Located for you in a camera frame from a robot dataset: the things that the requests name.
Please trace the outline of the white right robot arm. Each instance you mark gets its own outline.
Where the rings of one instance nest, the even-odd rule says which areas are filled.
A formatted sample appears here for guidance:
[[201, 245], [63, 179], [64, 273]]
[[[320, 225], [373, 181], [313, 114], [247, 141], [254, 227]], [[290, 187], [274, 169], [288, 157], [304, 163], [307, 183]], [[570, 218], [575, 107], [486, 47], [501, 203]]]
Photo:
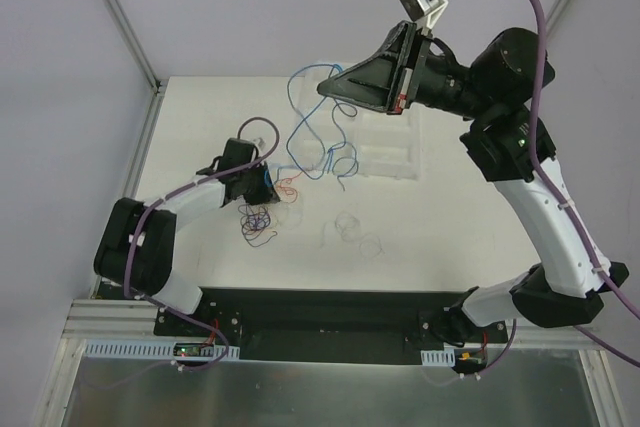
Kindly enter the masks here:
[[620, 262], [586, 249], [569, 214], [556, 148], [543, 123], [531, 125], [538, 37], [512, 27], [470, 66], [440, 39], [401, 22], [364, 60], [319, 83], [319, 94], [387, 115], [422, 104], [462, 117], [461, 136], [486, 181], [513, 208], [539, 262], [521, 276], [474, 287], [430, 323], [443, 340], [469, 342], [497, 321], [523, 318], [543, 328], [585, 325], [603, 295], [629, 275]]

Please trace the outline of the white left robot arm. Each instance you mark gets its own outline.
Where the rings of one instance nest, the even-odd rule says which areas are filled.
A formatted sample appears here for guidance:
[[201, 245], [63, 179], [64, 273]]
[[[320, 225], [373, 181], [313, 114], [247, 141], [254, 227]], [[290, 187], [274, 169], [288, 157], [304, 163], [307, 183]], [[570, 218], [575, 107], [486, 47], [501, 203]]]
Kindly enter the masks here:
[[211, 324], [211, 301], [173, 269], [176, 234], [238, 199], [248, 205], [277, 203], [278, 195], [266, 183], [267, 163], [258, 154], [254, 143], [230, 138], [223, 154], [176, 194], [146, 202], [119, 199], [97, 249], [95, 273], [133, 296], [178, 311], [176, 322], [188, 335], [204, 334]]

